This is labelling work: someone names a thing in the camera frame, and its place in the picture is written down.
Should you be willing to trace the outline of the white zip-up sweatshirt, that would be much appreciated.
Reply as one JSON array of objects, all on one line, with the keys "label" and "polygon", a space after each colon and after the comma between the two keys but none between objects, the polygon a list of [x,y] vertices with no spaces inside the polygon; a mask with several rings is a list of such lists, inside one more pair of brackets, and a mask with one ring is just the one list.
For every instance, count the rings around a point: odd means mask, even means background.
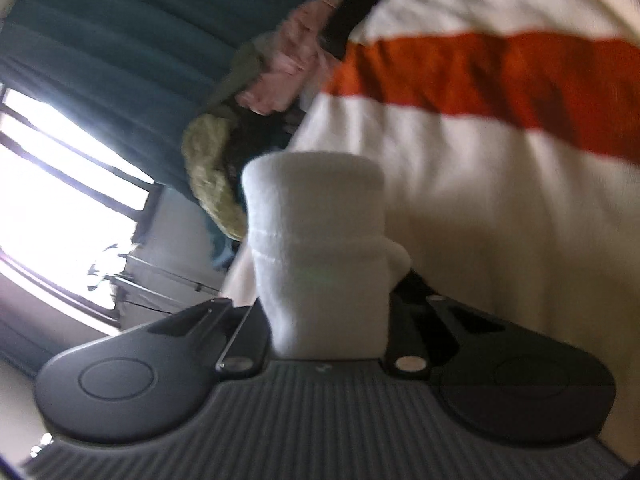
[{"label": "white zip-up sweatshirt", "polygon": [[250,162],[242,185],[257,297],[274,354],[382,356],[390,292],[411,259],[385,234],[378,165],[352,154],[282,152]]}]

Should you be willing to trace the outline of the yellow knitted blanket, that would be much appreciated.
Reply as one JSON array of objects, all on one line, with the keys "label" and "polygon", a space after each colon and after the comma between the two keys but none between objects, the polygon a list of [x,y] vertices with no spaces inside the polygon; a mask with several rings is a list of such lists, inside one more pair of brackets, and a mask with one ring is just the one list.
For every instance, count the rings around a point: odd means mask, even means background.
[{"label": "yellow knitted blanket", "polygon": [[181,153],[191,191],[202,209],[226,237],[242,242],[246,213],[234,196],[222,157],[230,134],[229,119],[201,114],[186,126]]}]

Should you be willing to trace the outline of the dark framed window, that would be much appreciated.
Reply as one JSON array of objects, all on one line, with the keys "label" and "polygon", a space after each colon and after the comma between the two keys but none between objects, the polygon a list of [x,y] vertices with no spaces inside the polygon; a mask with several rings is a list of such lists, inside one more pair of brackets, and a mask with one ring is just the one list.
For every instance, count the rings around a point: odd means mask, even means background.
[{"label": "dark framed window", "polygon": [[52,106],[1,88],[1,262],[119,326],[119,280],[163,188]]}]

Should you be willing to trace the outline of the striped orange black white bedsheet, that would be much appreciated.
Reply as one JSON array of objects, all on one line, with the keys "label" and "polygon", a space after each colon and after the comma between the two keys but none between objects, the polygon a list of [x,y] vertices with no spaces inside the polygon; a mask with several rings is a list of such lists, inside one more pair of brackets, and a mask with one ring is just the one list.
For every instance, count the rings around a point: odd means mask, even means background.
[{"label": "striped orange black white bedsheet", "polygon": [[377,162],[438,292],[597,356],[638,460],[639,0],[381,0],[293,148]]}]

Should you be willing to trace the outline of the olive grey garment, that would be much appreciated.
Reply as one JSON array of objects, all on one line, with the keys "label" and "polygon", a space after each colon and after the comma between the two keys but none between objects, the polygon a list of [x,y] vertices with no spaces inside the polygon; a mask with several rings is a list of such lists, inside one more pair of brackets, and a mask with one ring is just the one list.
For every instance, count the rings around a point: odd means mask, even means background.
[{"label": "olive grey garment", "polygon": [[204,110],[212,110],[252,84],[266,67],[274,50],[275,32],[263,34],[241,44],[232,56],[228,73],[216,85]]}]

